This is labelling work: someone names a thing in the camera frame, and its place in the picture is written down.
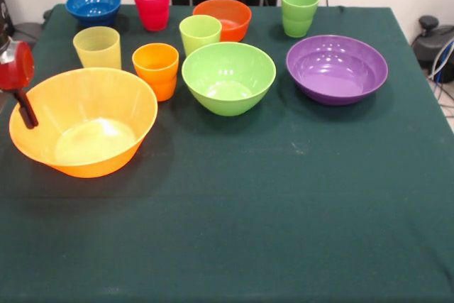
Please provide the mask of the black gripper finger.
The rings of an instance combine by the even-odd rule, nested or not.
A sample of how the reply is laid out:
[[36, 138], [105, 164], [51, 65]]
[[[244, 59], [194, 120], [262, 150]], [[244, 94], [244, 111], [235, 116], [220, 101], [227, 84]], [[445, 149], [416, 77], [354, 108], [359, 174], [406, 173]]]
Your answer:
[[28, 115], [29, 115], [29, 118], [31, 119], [31, 128], [35, 128], [38, 126], [38, 119], [35, 115], [35, 112], [31, 106], [31, 103], [29, 102], [29, 107], [28, 107]]
[[23, 122], [27, 128], [31, 128], [31, 119], [28, 115], [29, 101], [27, 99], [26, 93], [23, 90], [14, 90], [13, 97], [19, 104], [19, 113]]

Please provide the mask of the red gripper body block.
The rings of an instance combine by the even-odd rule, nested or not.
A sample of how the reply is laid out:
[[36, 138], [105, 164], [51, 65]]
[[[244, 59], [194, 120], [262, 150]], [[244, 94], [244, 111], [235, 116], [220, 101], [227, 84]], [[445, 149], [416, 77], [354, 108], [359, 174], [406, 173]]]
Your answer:
[[23, 41], [10, 40], [1, 53], [1, 90], [27, 87], [34, 74], [31, 49]]

